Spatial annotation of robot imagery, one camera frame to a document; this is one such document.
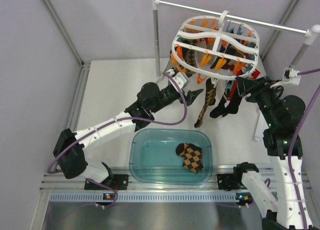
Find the brown argyle sock front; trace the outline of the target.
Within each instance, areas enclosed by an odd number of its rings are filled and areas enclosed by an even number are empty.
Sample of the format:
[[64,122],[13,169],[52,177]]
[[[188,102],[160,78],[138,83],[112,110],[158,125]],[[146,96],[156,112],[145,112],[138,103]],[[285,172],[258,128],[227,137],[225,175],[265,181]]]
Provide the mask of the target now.
[[202,106],[202,109],[198,115],[197,121],[194,124],[195,128],[199,128],[202,124],[203,124],[203,120],[204,120],[204,115],[208,109],[209,106],[213,106],[216,102],[216,92],[217,92],[217,87],[215,86],[215,84],[212,83],[211,79],[208,79],[205,82],[205,100],[204,100],[204,104]]

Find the white oval clip hanger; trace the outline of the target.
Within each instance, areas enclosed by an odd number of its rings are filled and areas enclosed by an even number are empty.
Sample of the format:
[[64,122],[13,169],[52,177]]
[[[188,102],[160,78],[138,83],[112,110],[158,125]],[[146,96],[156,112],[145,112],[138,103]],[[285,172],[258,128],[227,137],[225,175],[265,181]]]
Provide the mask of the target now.
[[170,58],[181,72],[218,80],[252,77],[259,61],[260,37],[246,23],[200,15],[183,22],[172,41]]

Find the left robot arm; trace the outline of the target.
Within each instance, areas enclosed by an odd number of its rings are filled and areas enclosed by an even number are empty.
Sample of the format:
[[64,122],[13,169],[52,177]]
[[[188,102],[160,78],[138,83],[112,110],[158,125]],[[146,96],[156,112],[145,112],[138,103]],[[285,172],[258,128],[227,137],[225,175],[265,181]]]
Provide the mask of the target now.
[[155,122],[153,114],[179,101],[184,107],[190,106],[203,89],[177,90],[170,82],[160,89],[154,82],[144,84],[137,94],[137,100],[119,115],[83,130],[63,130],[53,155],[66,179],[76,177],[94,180],[103,189],[113,184],[113,174],[104,162],[89,159],[89,153],[108,141],[127,133],[134,133]]

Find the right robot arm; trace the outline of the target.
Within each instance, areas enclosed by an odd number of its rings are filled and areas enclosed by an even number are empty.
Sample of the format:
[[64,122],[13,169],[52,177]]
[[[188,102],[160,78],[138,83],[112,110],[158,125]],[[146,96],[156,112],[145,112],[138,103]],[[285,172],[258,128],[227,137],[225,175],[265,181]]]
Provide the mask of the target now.
[[311,105],[298,96],[282,97],[283,86],[267,76],[255,80],[237,77],[237,90],[256,103],[267,123],[263,143],[276,183],[273,195],[255,164],[243,162],[233,169],[233,182],[246,188],[259,209],[264,230],[315,230],[308,213],[302,181],[303,148],[299,131]]

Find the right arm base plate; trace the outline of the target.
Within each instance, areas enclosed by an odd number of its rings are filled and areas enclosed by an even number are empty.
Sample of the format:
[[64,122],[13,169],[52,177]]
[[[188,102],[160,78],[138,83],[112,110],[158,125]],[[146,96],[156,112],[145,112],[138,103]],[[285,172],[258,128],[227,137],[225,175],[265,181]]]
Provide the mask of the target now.
[[245,186],[234,174],[217,174],[218,189],[224,191],[241,190]]

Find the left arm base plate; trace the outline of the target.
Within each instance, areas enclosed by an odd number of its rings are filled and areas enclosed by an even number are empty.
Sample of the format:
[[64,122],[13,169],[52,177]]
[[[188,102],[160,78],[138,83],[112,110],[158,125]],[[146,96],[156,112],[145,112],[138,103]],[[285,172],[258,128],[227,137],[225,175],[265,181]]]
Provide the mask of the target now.
[[[102,182],[102,185],[108,186],[113,190],[127,190],[129,183],[129,176],[127,174],[115,174],[113,179],[108,178]],[[84,185],[85,190],[106,190],[106,188],[98,186],[86,180]]]

